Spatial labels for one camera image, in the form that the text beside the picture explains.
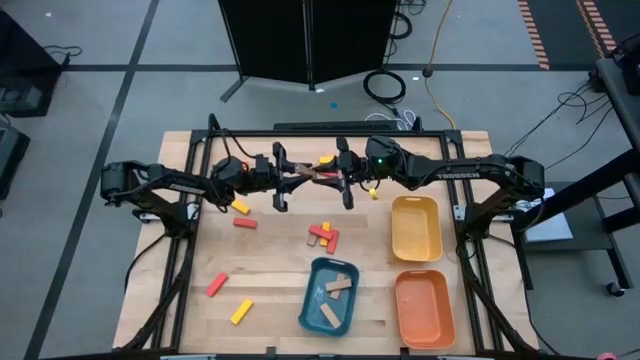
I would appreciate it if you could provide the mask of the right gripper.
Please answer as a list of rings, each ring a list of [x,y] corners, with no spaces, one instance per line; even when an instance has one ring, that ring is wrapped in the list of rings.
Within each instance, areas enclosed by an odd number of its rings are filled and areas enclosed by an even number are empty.
[[[351,152],[351,165],[349,168],[349,145],[347,140],[344,137],[337,137],[336,147],[338,155],[334,156],[330,162],[320,164],[319,171],[332,173],[347,173],[349,171],[348,179],[352,184],[368,182],[370,180],[368,159],[366,157],[358,156],[355,152]],[[345,209],[352,209],[354,207],[351,186],[346,179],[320,179],[319,184],[337,190],[342,196],[342,202]]]

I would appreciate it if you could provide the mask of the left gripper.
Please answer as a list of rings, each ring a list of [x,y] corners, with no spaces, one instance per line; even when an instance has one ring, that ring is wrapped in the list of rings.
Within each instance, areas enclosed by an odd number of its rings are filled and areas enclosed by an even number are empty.
[[[273,143],[273,156],[275,167],[281,173],[297,174],[296,165],[302,164],[311,168],[310,163],[292,162],[287,159],[286,149],[280,142]],[[256,155],[255,165],[249,171],[250,190],[252,192],[267,191],[275,188],[274,166],[264,155]],[[283,177],[279,179],[275,193],[273,195],[273,207],[277,211],[287,211],[288,203],[285,200],[286,194],[291,194],[297,187],[312,178],[311,175],[298,175],[294,177]]]

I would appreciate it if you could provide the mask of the teal plastic bin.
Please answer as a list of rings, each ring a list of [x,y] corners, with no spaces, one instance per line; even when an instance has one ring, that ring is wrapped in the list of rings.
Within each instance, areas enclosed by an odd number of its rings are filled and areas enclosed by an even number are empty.
[[[339,273],[343,273],[350,279],[352,286],[341,290],[338,299],[332,299],[330,292],[325,289],[325,284],[336,281]],[[304,296],[301,312],[298,316],[300,325],[311,332],[326,336],[344,336],[350,328],[355,308],[357,288],[359,285],[359,270],[351,263],[339,261],[327,257],[318,257],[311,262],[311,272]],[[342,325],[333,329],[320,306],[328,303]]]

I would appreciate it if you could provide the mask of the black bar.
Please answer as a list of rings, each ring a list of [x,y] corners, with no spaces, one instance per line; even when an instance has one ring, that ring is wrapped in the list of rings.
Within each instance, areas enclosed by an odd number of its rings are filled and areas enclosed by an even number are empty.
[[[393,120],[276,123],[274,131],[396,131]]]

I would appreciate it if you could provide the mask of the yellow plastic bin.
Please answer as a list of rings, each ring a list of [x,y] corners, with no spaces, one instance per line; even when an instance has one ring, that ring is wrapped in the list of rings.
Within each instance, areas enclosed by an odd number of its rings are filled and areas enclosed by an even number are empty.
[[[435,262],[443,254],[439,207],[427,196],[399,196],[392,202],[392,250],[409,262]]]

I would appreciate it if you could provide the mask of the black partition panel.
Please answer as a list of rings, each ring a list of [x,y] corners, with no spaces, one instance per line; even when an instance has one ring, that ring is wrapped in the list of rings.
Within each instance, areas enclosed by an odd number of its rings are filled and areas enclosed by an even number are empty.
[[[218,0],[239,76],[302,84],[383,66],[400,0]]]

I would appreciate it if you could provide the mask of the orange plastic bin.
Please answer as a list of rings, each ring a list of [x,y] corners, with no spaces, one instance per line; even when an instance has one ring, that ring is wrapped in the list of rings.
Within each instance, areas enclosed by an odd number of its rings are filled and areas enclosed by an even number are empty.
[[[437,270],[404,271],[395,282],[399,332],[411,349],[451,347],[455,324],[445,276]]]

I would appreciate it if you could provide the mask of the laptop computer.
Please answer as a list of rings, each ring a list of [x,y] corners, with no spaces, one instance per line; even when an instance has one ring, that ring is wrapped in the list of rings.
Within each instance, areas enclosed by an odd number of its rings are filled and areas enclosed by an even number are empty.
[[[545,188],[545,200],[554,195],[555,191],[553,188]],[[519,201],[516,204],[516,207],[519,210],[528,212],[540,203],[540,199],[536,199],[534,201]],[[525,236],[527,243],[543,243],[573,239],[573,234],[564,213],[555,215],[554,217],[529,228],[528,230],[526,230]]]

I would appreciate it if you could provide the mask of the low black desk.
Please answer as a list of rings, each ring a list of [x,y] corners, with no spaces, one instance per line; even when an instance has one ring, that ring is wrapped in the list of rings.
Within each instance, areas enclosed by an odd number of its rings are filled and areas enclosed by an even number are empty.
[[[613,215],[604,212],[599,193],[618,184],[625,185],[632,205]],[[533,241],[518,235],[529,252],[604,251],[616,280],[606,291],[621,297],[634,284],[624,263],[614,233],[640,224],[640,152],[628,150],[576,182],[551,182],[546,185],[554,194],[515,218],[513,226],[549,223],[554,217],[566,220],[568,229],[553,234],[547,241]]]

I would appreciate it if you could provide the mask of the black floor mat striped edge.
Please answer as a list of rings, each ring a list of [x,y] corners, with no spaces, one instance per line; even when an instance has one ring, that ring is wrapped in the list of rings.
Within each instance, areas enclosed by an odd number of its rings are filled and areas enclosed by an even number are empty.
[[[640,32],[640,0],[575,1],[597,59]]]
[[[586,71],[598,58],[578,0],[516,0],[539,67]]]

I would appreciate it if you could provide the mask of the black box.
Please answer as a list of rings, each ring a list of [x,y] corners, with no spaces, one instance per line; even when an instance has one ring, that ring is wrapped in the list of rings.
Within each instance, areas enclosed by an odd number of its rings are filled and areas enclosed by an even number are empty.
[[[4,200],[31,139],[15,127],[0,128],[0,200]]]

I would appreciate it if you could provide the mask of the grey desk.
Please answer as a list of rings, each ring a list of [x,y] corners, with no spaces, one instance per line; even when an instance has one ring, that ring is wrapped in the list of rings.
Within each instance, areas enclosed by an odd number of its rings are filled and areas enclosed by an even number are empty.
[[[596,70],[632,148],[640,153],[640,95],[628,93],[623,72],[613,59],[598,60]]]

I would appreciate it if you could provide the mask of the black cabinet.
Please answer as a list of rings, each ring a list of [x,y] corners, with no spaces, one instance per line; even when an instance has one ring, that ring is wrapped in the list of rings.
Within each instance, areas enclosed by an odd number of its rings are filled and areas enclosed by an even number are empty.
[[[42,117],[63,67],[0,9],[0,113]]]

